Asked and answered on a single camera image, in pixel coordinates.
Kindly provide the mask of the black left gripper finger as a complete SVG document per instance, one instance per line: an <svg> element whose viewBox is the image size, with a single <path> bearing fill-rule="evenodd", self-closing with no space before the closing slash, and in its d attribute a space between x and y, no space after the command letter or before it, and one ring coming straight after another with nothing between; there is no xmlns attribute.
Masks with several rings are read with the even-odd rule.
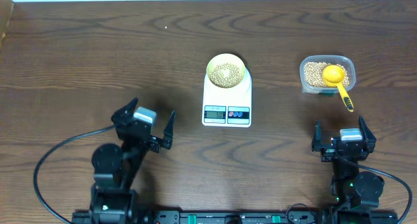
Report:
<svg viewBox="0 0 417 224"><path fill-rule="evenodd" d="M173 125L175 122L176 111L171 113L169 121L164 129L164 137L162 147L170 150L173 144Z"/></svg>
<svg viewBox="0 0 417 224"><path fill-rule="evenodd" d="M138 99L134 98L128 104L116 110L114 114L111 116L111 121L114 124L129 123L130 120L133 118L134 110L136 109L137 103Z"/></svg>

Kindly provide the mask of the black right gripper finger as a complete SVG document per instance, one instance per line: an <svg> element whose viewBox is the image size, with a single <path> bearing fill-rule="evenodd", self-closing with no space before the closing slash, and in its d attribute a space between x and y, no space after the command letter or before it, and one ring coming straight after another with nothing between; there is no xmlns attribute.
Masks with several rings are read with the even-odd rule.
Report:
<svg viewBox="0 0 417 224"><path fill-rule="evenodd" d="M366 145L367 151L373 152L375 149L375 144L377 142L377 139L373 135L371 130L367 127L367 124L363 116L359 116L358 122L359 122L360 131L363 137L363 142Z"/></svg>
<svg viewBox="0 0 417 224"><path fill-rule="evenodd" d="M318 120L315 124L315 133L311 142L311 149L313 152L322 152L325 149L321 137L321 124Z"/></svg>

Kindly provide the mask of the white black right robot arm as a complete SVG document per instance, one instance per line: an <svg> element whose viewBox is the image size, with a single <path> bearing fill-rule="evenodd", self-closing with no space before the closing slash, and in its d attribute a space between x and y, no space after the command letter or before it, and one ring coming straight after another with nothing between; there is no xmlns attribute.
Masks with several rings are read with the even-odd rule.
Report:
<svg viewBox="0 0 417 224"><path fill-rule="evenodd" d="M323 143L321 125L316 122L311 142L314 152L321 153L322 162L332 164L332 195L337 203L317 216L317 223L374 223L372 210L379 206L384 179L371 171L359 171L364 161L375 149L376 137L364 119L358 119L359 127L342 129L339 137Z"/></svg>

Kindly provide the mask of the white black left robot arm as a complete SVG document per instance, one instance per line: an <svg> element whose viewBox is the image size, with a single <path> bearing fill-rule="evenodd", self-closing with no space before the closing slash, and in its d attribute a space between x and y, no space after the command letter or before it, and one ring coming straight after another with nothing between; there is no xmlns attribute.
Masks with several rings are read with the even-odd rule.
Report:
<svg viewBox="0 0 417 224"><path fill-rule="evenodd" d="M173 144L172 112L162 138L151 134L156 112L137 106L134 98L111 116L122 145L108 143L96 149L92 156L94 187L92 188L89 216L91 223L153 223L152 211L139 202L132 189L134 178L147 154L170 149Z"/></svg>

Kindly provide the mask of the yellow plastic scoop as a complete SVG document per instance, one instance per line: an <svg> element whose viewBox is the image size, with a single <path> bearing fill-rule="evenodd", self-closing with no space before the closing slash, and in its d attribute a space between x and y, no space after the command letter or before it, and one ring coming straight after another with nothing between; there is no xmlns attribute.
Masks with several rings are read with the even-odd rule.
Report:
<svg viewBox="0 0 417 224"><path fill-rule="evenodd" d="M349 112L354 111L352 100L348 95L345 87L343 86L343 80L345 79L345 72L340 66L328 65L324 68L322 73L323 82L329 87L336 87L339 91L339 95Z"/></svg>

